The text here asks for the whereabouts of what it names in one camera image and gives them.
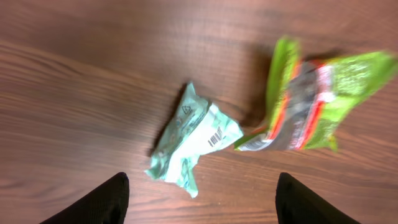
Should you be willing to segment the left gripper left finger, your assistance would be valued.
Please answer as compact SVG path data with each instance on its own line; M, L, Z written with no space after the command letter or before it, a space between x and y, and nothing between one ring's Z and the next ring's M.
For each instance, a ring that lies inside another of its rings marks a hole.
M43 223L123 224L128 205L129 179L126 173L119 172Z

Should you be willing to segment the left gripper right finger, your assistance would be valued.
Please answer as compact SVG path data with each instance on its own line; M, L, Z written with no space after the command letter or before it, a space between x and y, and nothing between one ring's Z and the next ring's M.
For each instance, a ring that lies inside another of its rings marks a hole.
M359 224L286 172L278 179L275 207L279 224Z

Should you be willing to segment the green snack bag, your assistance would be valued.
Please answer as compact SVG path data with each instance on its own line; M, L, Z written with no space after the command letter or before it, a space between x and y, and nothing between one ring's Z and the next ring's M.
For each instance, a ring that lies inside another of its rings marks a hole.
M303 58L296 40L277 41L266 88L266 117L236 141L237 151L337 149L335 130L348 113L397 72L397 57L370 52Z

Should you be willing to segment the teal snack packet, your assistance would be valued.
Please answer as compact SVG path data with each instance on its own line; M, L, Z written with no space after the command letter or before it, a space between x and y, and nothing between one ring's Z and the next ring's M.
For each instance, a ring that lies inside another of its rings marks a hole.
M188 83L174 116L151 155L146 174L176 184L195 198L193 168L200 156L220 151L243 137L239 124Z

